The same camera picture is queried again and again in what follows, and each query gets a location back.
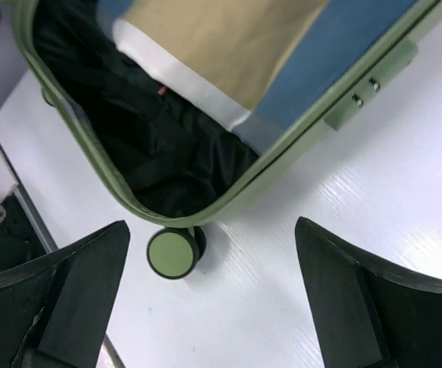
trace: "green suitcase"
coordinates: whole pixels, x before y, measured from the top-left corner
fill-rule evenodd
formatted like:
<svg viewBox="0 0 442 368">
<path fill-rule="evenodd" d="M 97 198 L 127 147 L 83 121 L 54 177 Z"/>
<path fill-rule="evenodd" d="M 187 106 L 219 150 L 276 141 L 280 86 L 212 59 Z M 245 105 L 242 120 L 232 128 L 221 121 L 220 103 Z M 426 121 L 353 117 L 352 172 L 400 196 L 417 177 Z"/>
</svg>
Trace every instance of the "green suitcase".
<svg viewBox="0 0 442 368">
<path fill-rule="evenodd" d="M 189 273 L 205 249 L 199 226 L 231 216 L 249 205 L 304 154 L 327 127 L 339 130 L 394 76 L 411 63 L 417 43 L 442 19 L 442 0 L 420 0 L 354 66 L 333 84 L 272 147 L 217 201 L 194 215 L 167 218 L 139 203 L 97 135 L 70 108 L 71 97 L 39 58 L 33 43 L 34 13 L 39 0 L 15 0 L 13 25 L 17 44 L 41 83 L 46 99 L 57 108 L 103 184 L 126 209 L 165 227 L 148 246 L 149 263 L 161 276 Z"/>
</svg>

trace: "white tiled floor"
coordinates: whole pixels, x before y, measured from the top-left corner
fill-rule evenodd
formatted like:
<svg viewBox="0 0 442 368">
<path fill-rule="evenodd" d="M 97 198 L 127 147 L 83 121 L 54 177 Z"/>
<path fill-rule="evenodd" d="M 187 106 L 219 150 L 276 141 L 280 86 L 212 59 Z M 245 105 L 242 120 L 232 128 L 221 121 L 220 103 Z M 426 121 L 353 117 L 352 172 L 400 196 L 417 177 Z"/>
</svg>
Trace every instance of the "white tiled floor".
<svg viewBox="0 0 442 368">
<path fill-rule="evenodd" d="M 131 228 L 108 330 L 127 366 L 322 367 L 293 240 L 300 215 L 442 278 L 442 24 L 420 47 L 379 98 L 244 214 L 206 226 L 205 257 L 176 282 L 146 264 L 158 227 L 113 200 L 24 78 L 0 112 L 0 140 L 57 243 L 117 219 Z"/>
</svg>

